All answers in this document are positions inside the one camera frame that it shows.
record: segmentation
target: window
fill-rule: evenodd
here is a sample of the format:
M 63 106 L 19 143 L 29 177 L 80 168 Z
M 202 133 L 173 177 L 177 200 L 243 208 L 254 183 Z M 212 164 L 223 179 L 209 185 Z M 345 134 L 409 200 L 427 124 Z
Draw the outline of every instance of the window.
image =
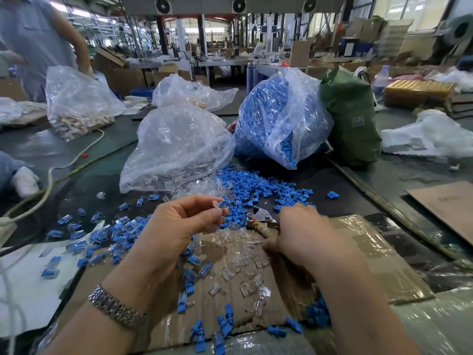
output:
M 448 0 L 376 0 L 373 15 L 387 20 L 412 20 L 409 32 L 433 30 Z

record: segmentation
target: right hand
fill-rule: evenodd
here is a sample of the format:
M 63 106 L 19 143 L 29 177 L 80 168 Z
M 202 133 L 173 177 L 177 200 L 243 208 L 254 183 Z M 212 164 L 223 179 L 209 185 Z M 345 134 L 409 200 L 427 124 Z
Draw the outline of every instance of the right hand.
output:
M 280 236 L 264 241 L 263 247 L 287 256 L 294 264 L 310 268 L 322 255 L 337 250 L 341 237 L 313 206 L 296 203 L 279 213 Z

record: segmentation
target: plastic bottle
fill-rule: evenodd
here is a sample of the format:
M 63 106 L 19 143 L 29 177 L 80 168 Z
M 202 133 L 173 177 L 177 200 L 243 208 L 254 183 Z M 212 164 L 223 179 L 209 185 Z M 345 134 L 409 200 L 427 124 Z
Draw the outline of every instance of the plastic bottle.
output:
M 380 101 L 383 97 L 383 90 L 389 81 L 389 65 L 383 65 L 381 72 L 375 76 L 375 81 L 371 85 L 371 89 L 375 94 L 376 101 Z

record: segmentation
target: finger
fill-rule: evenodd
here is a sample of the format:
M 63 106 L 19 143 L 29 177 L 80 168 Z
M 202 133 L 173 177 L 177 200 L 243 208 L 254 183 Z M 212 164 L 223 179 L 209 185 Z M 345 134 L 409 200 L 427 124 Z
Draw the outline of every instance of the finger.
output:
M 185 210 L 188 217 L 192 217 L 202 211 L 214 208 L 214 201 L 221 202 L 223 201 L 223 198 L 208 197 L 204 195 L 190 195 L 177 199 L 176 203 Z
M 222 216 L 223 210 L 221 208 L 210 208 L 194 215 L 193 217 L 187 218 L 186 225 L 189 227 L 189 231 L 193 234 L 199 233 L 205 229 L 205 227 L 221 223 Z
M 268 238 L 263 241 L 263 249 L 280 253 L 278 238 Z

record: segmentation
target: bag of blue plastic parts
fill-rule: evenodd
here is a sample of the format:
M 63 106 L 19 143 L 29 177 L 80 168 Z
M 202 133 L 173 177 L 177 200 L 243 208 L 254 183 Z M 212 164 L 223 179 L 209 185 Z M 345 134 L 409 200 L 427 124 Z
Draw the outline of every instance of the bag of blue plastic parts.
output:
M 327 140 L 334 125 L 317 95 L 319 84 L 296 68 L 259 83 L 240 106 L 235 154 L 271 158 L 296 169 Z

